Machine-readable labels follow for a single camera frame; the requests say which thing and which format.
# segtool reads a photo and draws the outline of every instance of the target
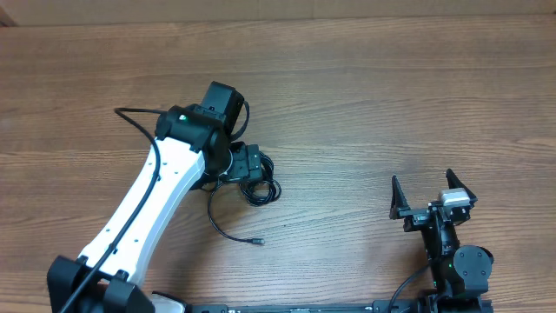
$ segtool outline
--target wooden table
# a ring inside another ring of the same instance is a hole
[[[207,195],[188,194],[146,292],[389,298],[425,262],[420,235],[388,219],[390,177],[417,207],[452,168],[480,198],[460,240],[496,257],[486,297],[498,312],[553,312],[555,35],[555,16],[0,29],[0,311],[48,312],[53,259],[77,256],[140,171],[149,144],[112,109],[198,103],[216,80],[251,103],[243,139],[274,159],[283,196],[216,197],[217,221],[264,237],[255,247],[218,235]]]

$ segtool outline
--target wooden surface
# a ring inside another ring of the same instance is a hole
[[[0,7],[20,26],[62,26],[552,14],[556,0],[0,0]]]
[[[390,177],[416,207],[451,167],[480,198],[460,240],[496,257],[486,297],[499,312],[554,312],[554,34],[555,16],[0,29],[0,311],[49,311],[51,262],[77,256],[140,171],[149,145],[112,109],[199,102],[217,80],[251,103],[243,139],[274,159],[283,196],[257,209],[229,186],[215,217],[267,244],[218,235],[207,195],[191,192],[144,290],[389,298],[425,262],[420,235],[388,219]]]

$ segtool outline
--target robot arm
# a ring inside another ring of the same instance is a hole
[[[190,144],[166,138],[163,141],[156,139],[156,145],[162,159],[160,178],[116,250],[100,268],[102,273],[109,276],[124,271],[128,275],[127,282],[139,286],[145,280],[149,260],[175,209],[205,170],[202,151],[191,151]],[[87,267],[95,266],[131,216],[149,185],[155,162],[155,152],[151,147],[141,173],[116,213],[79,255],[82,259],[86,258]]]
[[[244,104],[246,122],[232,134]],[[160,297],[150,301],[139,286],[145,280],[158,240],[185,194],[214,181],[262,180],[258,146],[231,143],[248,122],[248,105],[234,88],[213,82],[200,105],[174,106],[167,112],[127,111],[160,113],[156,139],[116,111],[149,137],[153,145],[135,183],[96,238],[77,260],[59,256],[51,265],[47,283],[53,312],[154,312],[154,305],[161,303]],[[156,168],[160,170],[154,182]],[[260,244],[262,240],[250,242]],[[99,293],[102,280],[109,283]],[[177,305],[178,312],[183,308]]]

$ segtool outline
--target black cable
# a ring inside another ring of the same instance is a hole
[[[428,269],[429,264],[423,266],[422,268],[420,268],[419,270],[417,270],[416,272],[414,272],[410,277],[408,277],[406,279],[405,282],[403,282],[403,284],[400,285],[400,287],[398,287],[398,289],[396,290],[396,292],[394,292],[394,295],[392,296],[392,299],[390,299],[390,303],[388,304],[388,311],[387,313],[392,313],[392,307],[394,306],[394,303],[396,302],[396,298],[400,295],[401,291],[406,288],[406,286],[411,283],[415,278],[419,277],[420,275],[422,275],[427,269]]]
[[[212,217],[212,213],[210,212],[210,204],[212,203],[212,198],[215,196],[215,193],[224,184],[225,183],[218,181],[218,182],[216,182],[215,187],[212,190],[209,190],[210,191],[210,196],[208,197],[207,213],[208,213],[208,219],[209,219],[210,223],[212,223],[213,227],[215,228],[216,231],[218,231],[220,233],[220,235],[225,236],[227,239],[234,240],[234,241],[237,241],[239,243],[264,244],[264,239],[261,239],[261,238],[249,238],[249,239],[236,238],[234,236],[230,236],[230,235],[226,234],[223,230],[220,229],[220,227],[218,227],[218,225],[215,222],[215,219]]]
[[[430,263],[434,263],[434,262],[438,262],[441,258],[442,258],[442,232],[441,232],[441,226],[440,226],[440,219],[438,216],[438,212],[434,213],[434,225],[436,226],[436,232],[438,235],[438,240],[439,240],[439,244],[438,244],[438,253],[436,255],[436,258],[431,260]],[[423,272],[425,272],[425,270],[428,269],[428,267],[430,266],[430,263],[427,264],[427,266],[423,267],[420,270],[417,270],[416,272],[414,272],[394,293],[394,295],[392,296],[392,299],[390,300],[390,303],[388,304],[388,311],[387,313],[391,313],[392,312],[392,307],[394,306],[394,302],[396,301],[396,298],[398,297],[398,295],[401,293],[401,291],[406,287],[406,285],[408,283],[411,283],[412,280],[414,280],[417,276],[421,275]]]
[[[122,240],[123,235],[125,235],[125,232],[128,230],[129,226],[131,226],[131,224],[133,223],[133,221],[136,219],[137,215],[139,215],[139,212],[141,211],[141,208],[143,207],[143,205],[147,202],[147,199],[150,196],[150,193],[152,192],[152,190],[155,187],[155,183],[157,178],[159,177],[159,173],[160,173],[160,151],[158,150],[158,146],[156,145],[156,141],[155,139],[152,137],[152,135],[149,134],[149,132],[147,130],[145,130],[139,123],[137,123],[136,121],[132,120],[131,118],[127,117],[125,114],[123,114],[122,112],[147,112],[147,113],[156,113],[156,114],[161,114],[165,111],[160,111],[160,110],[149,110],[149,109],[128,109],[128,108],[117,108],[114,109],[114,112],[120,116],[121,118],[123,118],[124,120],[126,120],[128,123],[132,124],[133,126],[135,126],[138,130],[140,130],[143,135],[145,135],[148,140],[150,141],[150,143],[153,146],[153,149],[155,150],[155,155],[156,155],[156,165],[155,165],[155,171],[153,172],[153,177],[150,179],[150,183],[149,183],[149,187],[147,187],[147,189],[145,190],[144,195],[141,198],[141,201],[139,202],[139,204],[137,204],[136,209],[133,211],[133,213],[131,213],[131,216],[129,217],[128,221],[123,225],[122,229],[120,230],[120,232],[118,232],[116,238],[114,238],[114,241],[109,244],[108,248],[106,249],[106,252],[104,252],[103,256],[98,260],[98,262],[95,264],[95,266],[91,269],[91,271],[89,272],[89,274],[87,274],[87,276],[81,281],[81,283],[79,284],[79,286],[77,286],[76,290],[71,294],[71,296],[69,296],[68,301],[66,301],[65,305],[62,307],[62,309],[60,310],[61,313],[66,313],[68,312],[68,309],[75,303],[75,301],[77,300],[77,298],[79,297],[79,295],[83,292],[83,290],[87,287],[87,285],[89,284],[89,282],[93,279],[93,277],[95,276],[95,274],[97,273],[97,271],[101,268],[101,266],[103,266],[104,262],[106,262],[106,260],[109,258],[110,254],[112,254],[112,252],[115,250],[116,246],[118,245],[118,243],[120,242],[120,240]]]
[[[278,200],[281,196],[281,186],[278,182],[276,182],[273,178],[275,164],[272,162],[270,157],[265,155],[264,153],[259,151],[259,155],[261,156],[261,166],[262,166],[262,180],[259,182],[252,182],[252,183],[239,183],[240,190],[242,191],[243,195],[247,202],[253,206],[262,206],[267,203],[274,202]],[[226,237],[227,239],[234,240],[240,243],[254,243],[254,244],[264,244],[264,239],[262,238],[249,238],[249,239],[240,239],[234,236],[230,236],[226,234],[219,226],[216,224],[215,219],[212,217],[212,213],[210,210],[210,204],[212,203],[212,198],[215,196],[215,193],[226,183],[221,182],[218,180],[216,185],[211,190],[202,190],[210,192],[210,196],[208,197],[208,204],[207,204],[207,213],[208,219],[210,223],[213,225],[216,231],[218,231],[222,236]],[[268,194],[266,196],[257,196],[255,194],[255,187],[259,184],[264,184],[268,186]]]
[[[270,157],[259,151],[261,155],[262,166],[262,181],[252,183],[240,183],[240,189],[247,199],[247,202],[253,206],[262,206],[267,203],[272,203],[278,200],[281,196],[281,186],[273,178],[275,172],[275,164]],[[266,196],[257,196],[255,188],[259,184],[268,186],[268,193]]]
[[[243,122],[243,126],[235,134],[229,137],[230,142],[234,142],[237,139],[239,139],[245,132],[245,129],[247,128],[247,124],[249,123],[249,103],[243,100],[243,106],[245,107],[245,114],[246,114],[245,122]]]

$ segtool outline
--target cable connector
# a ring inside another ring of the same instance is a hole
[[[249,242],[252,243],[252,244],[263,245],[264,244],[264,239],[262,239],[262,238],[253,238],[253,239],[250,239]]]

